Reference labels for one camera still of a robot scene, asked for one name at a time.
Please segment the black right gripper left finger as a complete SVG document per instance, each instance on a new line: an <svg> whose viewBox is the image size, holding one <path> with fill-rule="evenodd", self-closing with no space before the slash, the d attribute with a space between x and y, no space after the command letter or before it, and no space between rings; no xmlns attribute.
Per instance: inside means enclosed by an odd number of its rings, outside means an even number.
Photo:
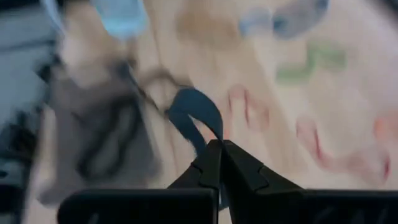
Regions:
<svg viewBox="0 0 398 224"><path fill-rule="evenodd" d="M58 224L218 224L220 143L212 140L166 189L92 189L67 197Z"/></svg>

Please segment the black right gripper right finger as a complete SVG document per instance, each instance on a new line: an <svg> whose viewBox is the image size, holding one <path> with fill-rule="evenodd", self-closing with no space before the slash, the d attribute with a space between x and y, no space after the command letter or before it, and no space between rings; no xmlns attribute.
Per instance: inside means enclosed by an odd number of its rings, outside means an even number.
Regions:
<svg viewBox="0 0 398 224"><path fill-rule="evenodd" d="M233 224L398 224L398 191L303 189L231 141L223 182Z"/></svg>

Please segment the red rubber band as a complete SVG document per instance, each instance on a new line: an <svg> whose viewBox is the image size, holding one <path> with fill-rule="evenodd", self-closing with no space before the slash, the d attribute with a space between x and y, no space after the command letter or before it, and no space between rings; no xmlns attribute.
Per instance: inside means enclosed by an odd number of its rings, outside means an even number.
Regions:
<svg viewBox="0 0 398 224"><path fill-rule="evenodd" d="M389 178L391 158L379 144L334 156L323 149L316 123L306 117L297 119L296 137L315 163L326 171L348 173L372 184L383 184Z"/></svg>
<svg viewBox="0 0 398 224"><path fill-rule="evenodd" d="M247 127L253 131L264 131L269 127L270 109L261 100L252 96L243 85L234 85L228 90L228 109L233 111L233 103L243 102L244 120Z"/></svg>

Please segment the clear grey plastic bin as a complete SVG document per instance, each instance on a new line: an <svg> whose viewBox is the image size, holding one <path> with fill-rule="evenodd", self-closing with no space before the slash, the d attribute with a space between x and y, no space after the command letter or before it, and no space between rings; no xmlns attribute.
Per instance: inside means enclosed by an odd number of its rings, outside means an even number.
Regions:
<svg viewBox="0 0 398 224"><path fill-rule="evenodd" d="M56 68L50 81L50 105L55 113L55 178L38 200L50 206L84 189L146 188L157 174L158 162L141 110L136 83L126 62L94 63L78 68ZM141 122L130 142L119 172L109 179L87 181L76 171L83 148L94 136L93 130L109 116L113 100L135 96L139 100ZM91 163L91 170L101 172L116 158L118 136L127 128L129 111L122 110L117 130Z"/></svg>

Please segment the green rubber band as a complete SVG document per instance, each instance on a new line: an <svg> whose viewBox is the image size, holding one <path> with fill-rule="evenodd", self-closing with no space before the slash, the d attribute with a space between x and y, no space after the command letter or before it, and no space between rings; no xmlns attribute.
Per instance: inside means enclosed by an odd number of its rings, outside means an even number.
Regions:
<svg viewBox="0 0 398 224"><path fill-rule="evenodd" d="M339 72L347 65L345 50L336 43L312 40L306 46L306 59L302 63L285 63L277 67L275 81L280 85L307 82L317 70Z"/></svg>

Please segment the black rubber band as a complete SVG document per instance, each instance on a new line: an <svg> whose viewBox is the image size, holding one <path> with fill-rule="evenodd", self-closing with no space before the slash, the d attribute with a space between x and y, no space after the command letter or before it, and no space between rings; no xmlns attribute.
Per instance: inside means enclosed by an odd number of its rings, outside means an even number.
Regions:
<svg viewBox="0 0 398 224"><path fill-rule="evenodd" d="M104 149L106 141L110 138L113 131L117 130L118 122L121 117L122 110L128 110L129 121L126 123L127 128L120 133L117 145L114 147L116 158L110 162L101 172L91 170L91 163L95 157ZM124 157L127 153L130 142L137 133L139 123L141 122L141 112L139 109L139 100L135 96L129 96L113 100L108 106L109 116L104 123L94 129L94 136L86 143L83 152L77 162L76 171L87 181L100 181L109 179L116 175L124 164Z"/></svg>

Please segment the grey-blue rubber band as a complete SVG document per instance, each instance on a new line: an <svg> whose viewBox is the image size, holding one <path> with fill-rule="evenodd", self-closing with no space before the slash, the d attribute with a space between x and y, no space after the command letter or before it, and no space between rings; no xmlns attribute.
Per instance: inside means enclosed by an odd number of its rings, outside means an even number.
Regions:
<svg viewBox="0 0 398 224"><path fill-rule="evenodd" d="M256 8L239 21L241 35L271 30L280 39L292 39L317 25L327 13L330 0L293 0L274 12Z"/></svg>

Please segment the white round container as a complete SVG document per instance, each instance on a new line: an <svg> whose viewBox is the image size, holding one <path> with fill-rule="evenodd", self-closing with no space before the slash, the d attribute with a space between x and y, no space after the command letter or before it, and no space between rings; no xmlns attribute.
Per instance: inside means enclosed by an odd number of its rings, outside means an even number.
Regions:
<svg viewBox="0 0 398 224"><path fill-rule="evenodd" d="M90 0L107 33L128 40L143 33L147 13L143 0Z"/></svg>

